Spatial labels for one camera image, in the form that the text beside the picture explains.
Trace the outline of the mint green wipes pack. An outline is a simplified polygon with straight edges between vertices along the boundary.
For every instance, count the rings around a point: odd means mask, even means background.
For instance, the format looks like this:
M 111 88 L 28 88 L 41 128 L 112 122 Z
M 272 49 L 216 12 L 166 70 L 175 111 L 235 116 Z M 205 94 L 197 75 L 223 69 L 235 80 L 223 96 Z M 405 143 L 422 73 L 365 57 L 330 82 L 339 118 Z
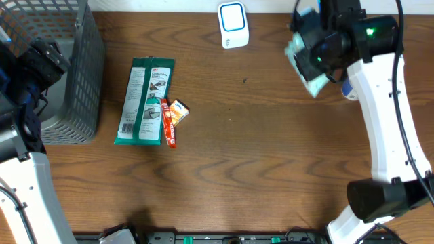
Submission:
M 292 40 L 288 42 L 284 53 L 306 90 L 316 98 L 329 82 L 326 74 L 315 68 L 309 60 L 311 49 L 323 37 L 321 16 L 312 7 L 301 12 L 295 7 L 289 29 L 292 31 Z

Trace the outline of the white tub blue label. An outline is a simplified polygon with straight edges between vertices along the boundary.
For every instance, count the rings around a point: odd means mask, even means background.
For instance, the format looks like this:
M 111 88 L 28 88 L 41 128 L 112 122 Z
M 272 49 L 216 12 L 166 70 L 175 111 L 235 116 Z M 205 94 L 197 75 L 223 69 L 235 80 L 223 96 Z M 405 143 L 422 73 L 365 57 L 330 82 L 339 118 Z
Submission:
M 358 101 L 358 99 L 359 99 L 357 92 L 355 91 L 355 89 L 351 85 L 351 82 L 349 81 L 349 79 L 345 79 L 345 81 L 343 82 L 342 87 L 341 87 L 341 92 L 342 92 L 343 96 L 348 100 Z

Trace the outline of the green box with label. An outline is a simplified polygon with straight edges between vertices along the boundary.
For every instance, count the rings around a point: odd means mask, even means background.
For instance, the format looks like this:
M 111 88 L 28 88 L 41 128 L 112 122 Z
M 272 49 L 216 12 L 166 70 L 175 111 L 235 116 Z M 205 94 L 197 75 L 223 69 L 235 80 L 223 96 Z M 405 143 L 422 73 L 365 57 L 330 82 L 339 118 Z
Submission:
M 175 60 L 134 58 L 115 145 L 159 146 L 162 116 L 160 99 L 167 96 Z

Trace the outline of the red packet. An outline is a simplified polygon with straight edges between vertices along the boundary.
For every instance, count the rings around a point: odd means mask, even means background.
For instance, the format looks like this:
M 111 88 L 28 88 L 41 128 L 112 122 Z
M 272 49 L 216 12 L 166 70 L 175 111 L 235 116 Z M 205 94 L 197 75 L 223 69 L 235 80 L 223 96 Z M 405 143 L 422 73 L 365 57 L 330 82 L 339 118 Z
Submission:
M 172 123 L 172 116 L 171 116 L 169 105 L 167 104 L 167 100 L 165 98 L 161 98 L 159 101 L 161 105 L 163 129 L 164 129 L 167 145 L 170 148 L 177 148 L 176 134 L 174 130 L 174 125 Z

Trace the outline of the orange snack packet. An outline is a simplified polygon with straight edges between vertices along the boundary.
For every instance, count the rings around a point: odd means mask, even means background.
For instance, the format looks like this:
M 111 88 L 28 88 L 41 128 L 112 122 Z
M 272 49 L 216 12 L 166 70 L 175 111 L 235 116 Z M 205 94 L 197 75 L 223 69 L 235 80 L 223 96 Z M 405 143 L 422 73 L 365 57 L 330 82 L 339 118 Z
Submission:
M 174 100 L 170 104 L 170 114 L 175 127 L 189 114 L 189 109 L 181 101 Z

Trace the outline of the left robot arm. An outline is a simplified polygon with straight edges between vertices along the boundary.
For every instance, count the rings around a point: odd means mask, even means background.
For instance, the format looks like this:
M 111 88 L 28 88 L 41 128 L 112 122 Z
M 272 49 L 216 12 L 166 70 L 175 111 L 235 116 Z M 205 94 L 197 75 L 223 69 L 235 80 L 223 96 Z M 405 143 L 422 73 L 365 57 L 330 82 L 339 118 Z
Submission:
M 74 235 L 57 198 L 34 109 L 68 68 L 43 39 L 19 56 L 1 45 L 1 211 L 17 243 L 138 243 L 125 224 L 97 237 Z

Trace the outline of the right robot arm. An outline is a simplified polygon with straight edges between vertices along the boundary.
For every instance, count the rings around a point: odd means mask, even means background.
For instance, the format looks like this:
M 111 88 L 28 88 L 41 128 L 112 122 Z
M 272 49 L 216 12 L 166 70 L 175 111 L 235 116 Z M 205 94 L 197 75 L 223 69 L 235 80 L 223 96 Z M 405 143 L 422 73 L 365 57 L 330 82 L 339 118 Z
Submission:
M 371 177 L 347 185 L 349 204 L 327 227 L 329 243 L 362 243 L 386 222 L 433 201 L 433 170 L 420 147 L 406 85 L 401 20 L 362 9 L 294 12 L 285 49 L 312 96 L 344 72 L 342 93 L 360 103 Z

